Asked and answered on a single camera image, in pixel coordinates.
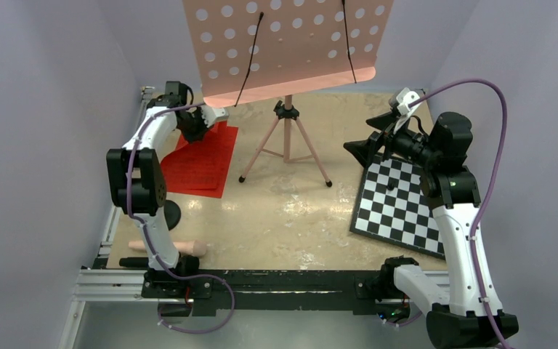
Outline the pink tripod music stand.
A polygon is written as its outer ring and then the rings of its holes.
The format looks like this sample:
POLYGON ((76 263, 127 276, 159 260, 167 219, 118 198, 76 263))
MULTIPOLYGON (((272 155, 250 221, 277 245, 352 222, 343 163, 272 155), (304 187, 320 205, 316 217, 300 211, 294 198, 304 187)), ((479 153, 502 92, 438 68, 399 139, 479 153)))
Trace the pink tripod music stand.
POLYGON ((237 106, 370 81, 391 1, 185 1, 204 102, 237 106))

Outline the black microphone stand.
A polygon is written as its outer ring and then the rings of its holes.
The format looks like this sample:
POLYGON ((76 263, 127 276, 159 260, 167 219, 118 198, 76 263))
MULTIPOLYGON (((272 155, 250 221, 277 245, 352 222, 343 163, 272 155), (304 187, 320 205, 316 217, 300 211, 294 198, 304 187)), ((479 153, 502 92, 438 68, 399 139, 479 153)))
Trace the black microphone stand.
POLYGON ((166 200, 163 209, 167 228, 168 230, 172 230, 179 224, 182 218, 182 210, 179 205, 172 200, 166 200))

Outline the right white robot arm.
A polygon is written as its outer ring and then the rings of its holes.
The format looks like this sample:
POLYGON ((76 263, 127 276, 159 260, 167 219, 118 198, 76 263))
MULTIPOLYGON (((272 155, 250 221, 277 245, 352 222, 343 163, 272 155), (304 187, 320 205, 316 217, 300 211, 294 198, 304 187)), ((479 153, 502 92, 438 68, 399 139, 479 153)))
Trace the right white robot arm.
POLYGON ((429 134, 410 131, 408 119, 395 112, 367 123, 373 127, 369 138, 344 148, 364 168, 375 155, 399 156, 419 168, 419 193, 442 237, 450 282, 444 290, 414 259, 393 257, 382 265, 376 286, 389 296, 402 293, 416 305, 436 348, 507 348, 519 323, 504 310, 488 270, 480 226, 487 199, 464 163, 473 140, 471 121, 445 112, 429 134))

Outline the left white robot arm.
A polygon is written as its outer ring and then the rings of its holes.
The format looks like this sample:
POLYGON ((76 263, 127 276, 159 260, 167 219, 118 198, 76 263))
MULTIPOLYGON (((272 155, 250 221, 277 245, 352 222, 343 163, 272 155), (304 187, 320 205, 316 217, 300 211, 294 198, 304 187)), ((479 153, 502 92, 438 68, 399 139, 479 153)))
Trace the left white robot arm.
POLYGON ((187 290, 187 280, 195 278, 199 259, 182 255, 170 238, 170 230, 181 218, 177 204, 167 199, 167 185, 157 148, 178 129, 184 139, 197 142, 209 130, 202 103, 195 103, 192 89, 180 82, 166 83, 166 92, 153 98, 132 138, 120 148, 107 152, 110 195, 142 234, 148 255, 150 283, 159 281, 169 297, 187 290))

